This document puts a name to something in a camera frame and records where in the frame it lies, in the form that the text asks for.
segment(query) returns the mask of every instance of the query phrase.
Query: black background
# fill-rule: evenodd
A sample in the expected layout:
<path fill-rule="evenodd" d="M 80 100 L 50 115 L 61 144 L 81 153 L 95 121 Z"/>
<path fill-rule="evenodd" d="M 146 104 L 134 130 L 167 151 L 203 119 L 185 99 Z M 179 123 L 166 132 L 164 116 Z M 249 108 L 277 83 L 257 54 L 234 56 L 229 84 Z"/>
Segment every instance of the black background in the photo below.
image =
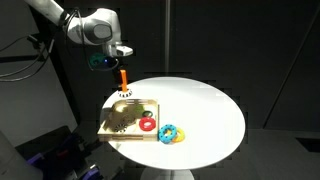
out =
<path fill-rule="evenodd" d="M 165 1 L 65 0 L 83 16 L 96 8 L 115 10 L 122 39 L 135 50 L 125 58 L 129 81 L 164 72 Z M 172 1 L 170 72 L 172 76 L 210 80 L 240 97 L 248 127 L 261 128 L 280 85 L 307 32 L 319 1 Z M 91 72 L 81 46 L 66 51 L 60 33 L 56 48 L 82 121 L 97 121 L 115 87 L 111 72 Z M 320 131 L 320 17 L 307 38 L 267 129 Z M 88 54 L 101 47 L 87 47 Z"/>

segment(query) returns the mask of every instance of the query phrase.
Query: toy ring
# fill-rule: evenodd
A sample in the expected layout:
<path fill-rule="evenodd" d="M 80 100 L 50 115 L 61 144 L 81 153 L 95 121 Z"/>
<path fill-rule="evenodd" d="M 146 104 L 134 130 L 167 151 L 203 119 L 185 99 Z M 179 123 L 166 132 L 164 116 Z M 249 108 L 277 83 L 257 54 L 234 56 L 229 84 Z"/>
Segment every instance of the toy ring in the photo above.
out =
<path fill-rule="evenodd" d="M 142 113 L 142 116 L 143 117 L 152 117 L 153 116 L 153 113 L 151 111 L 144 111 Z"/>
<path fill-rule="evenodd" d="M 177 128 L 177 135 L 172 139 L 172 142 L 181 142 L 185 138 L 184 131 L 181 128 Z"/>
<path fill-rule="evenodd" d="M 159 140 L 165 144 L 170 143 L 177 135 L 177 128 L 172 124 L 167 124 L 159 130 Z"/>
<path fill-rule="evenodd" d="M 143 131 L 151 131 L 156 127 L 156 121 L 151 117 L 143 117 L 139 122 L 139 126 Z"/>

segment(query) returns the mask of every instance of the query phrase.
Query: blue ring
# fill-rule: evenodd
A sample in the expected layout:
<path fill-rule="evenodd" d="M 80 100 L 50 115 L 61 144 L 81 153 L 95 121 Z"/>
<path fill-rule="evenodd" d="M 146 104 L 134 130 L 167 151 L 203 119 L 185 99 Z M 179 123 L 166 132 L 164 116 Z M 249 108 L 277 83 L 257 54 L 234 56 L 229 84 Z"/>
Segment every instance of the blue ring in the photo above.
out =
<path fill-rule="evenodd" d="M 165 132 L 167 130 L 171 130 L 171 134 L 169 136 L 165 135 Z M 176 137 L 176 135 L 177 135 L 177 128 L 172 124 L 167 124 L 159 130 L 158 137 L 161 142 L 168 144 Z"/>

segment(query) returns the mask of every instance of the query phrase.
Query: yellow ring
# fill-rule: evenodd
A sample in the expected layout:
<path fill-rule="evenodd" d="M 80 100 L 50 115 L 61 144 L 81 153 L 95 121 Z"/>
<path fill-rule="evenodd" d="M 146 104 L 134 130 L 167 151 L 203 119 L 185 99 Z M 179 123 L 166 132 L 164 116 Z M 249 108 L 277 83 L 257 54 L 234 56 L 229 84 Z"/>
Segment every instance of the yellow ring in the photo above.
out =
<path fill-rule="evenodd" d="M 181 142 L 184 140 L 184 138 L 185 138 L 184 131 L 181 128 L 177 127 L 177 135 L 175 138 L 173 138 L 172 142 Z"/>

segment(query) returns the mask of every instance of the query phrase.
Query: metal pole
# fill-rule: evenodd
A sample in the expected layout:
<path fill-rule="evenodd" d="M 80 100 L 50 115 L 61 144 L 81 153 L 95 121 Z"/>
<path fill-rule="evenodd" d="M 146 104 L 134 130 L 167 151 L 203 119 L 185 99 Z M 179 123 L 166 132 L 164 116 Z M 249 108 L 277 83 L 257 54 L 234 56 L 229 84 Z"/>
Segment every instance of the metal pole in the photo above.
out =
<path fill-rule="evenodd" d="M 171 0 L 166 0 L 166 22 L 165 22 L 165 73 L 169 73 L 170 58 L 170 18 L 171 18 Z"/>

